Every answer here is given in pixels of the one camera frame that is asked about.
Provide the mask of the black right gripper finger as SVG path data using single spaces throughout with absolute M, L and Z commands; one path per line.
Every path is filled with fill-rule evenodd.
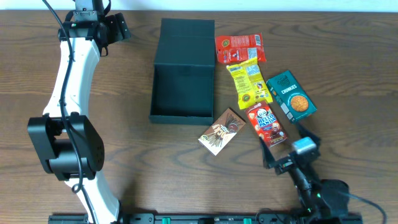
M 297 128 L 301 138 L 309 137 L 316 145 L 320 145 L 321 139 L 305 126 L 300 123 L 295 123 L 295 127 Z
M 263 166 L 266 169 L 271 169 L 274 167 L 275 164 L 274 156 L 272 155 L 267 144 L 261 137 L 259 137 L 259 142 L 261 144 Z

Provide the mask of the teal Chunkies cookie box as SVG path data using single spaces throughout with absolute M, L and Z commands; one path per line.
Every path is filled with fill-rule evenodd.
M 268 79 L 266 85 L 292 124 L 317 111 L 317 107 L 290 70 Z

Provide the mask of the red Hello Panda box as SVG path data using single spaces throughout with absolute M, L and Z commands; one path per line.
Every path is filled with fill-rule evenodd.
M 266 146 L 272 147 L 288 139 L 284 127 L 265 101 L 248 107 L 245 113 Z

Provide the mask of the brown Pocky box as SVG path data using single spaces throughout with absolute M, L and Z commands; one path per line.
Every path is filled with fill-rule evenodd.
M 246 124 L 237 113 L 228 108 L 199 138 L 199 143 L 217 156 Z

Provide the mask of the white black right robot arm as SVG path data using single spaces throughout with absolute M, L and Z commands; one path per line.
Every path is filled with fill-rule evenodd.
M 276 160 L 265 140 L 260 139 L 263 165 L 277 175 L 288 173 L 298 193 L 301 207 L 292 210 L 284 223 L 342 223 L 348 216 L 348 184 L 342 180 L 320 179 L 312 162 L 320 157 L 321 139 L 297 123 L 300 139 L 292 143 L 292 152 Z

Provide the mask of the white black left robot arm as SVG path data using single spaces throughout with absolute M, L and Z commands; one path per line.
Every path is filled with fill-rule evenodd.
M 91 84 L 110 44 L 130 38 L 121 13 L 110 15 L 101 0 L 75 0 L 58 21 L 61 58 L 52 96 L 27 131 L 48 174 L 66 183 L 83 204 L 84 215 L 52 215 L 49 223 L 127 223 L 120 201 L 102 171 L 104 143 L 89 120 Z

